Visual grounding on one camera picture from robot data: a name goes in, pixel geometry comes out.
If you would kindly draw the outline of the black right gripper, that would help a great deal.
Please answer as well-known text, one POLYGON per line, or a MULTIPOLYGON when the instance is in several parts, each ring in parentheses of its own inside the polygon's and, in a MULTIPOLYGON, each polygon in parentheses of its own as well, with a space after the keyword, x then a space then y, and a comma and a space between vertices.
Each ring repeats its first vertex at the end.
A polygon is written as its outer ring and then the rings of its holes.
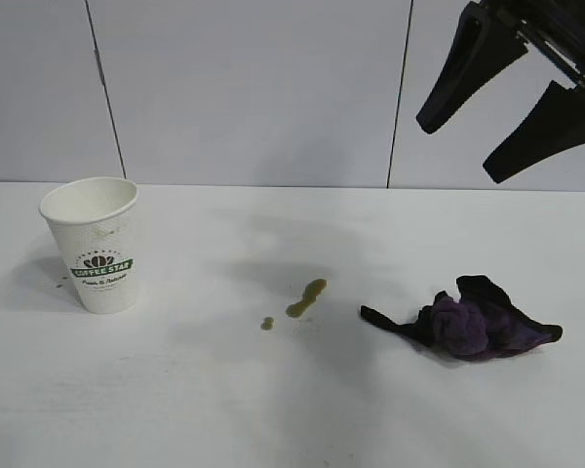
POLYGON ((488 81, 527 53, 531 43, 577 87, 552 81, 519 127, 483 168, 501 183, 585 144, 585 1, 482 1, 463 9, 438 79, 416 115, 437 132, 488 81))

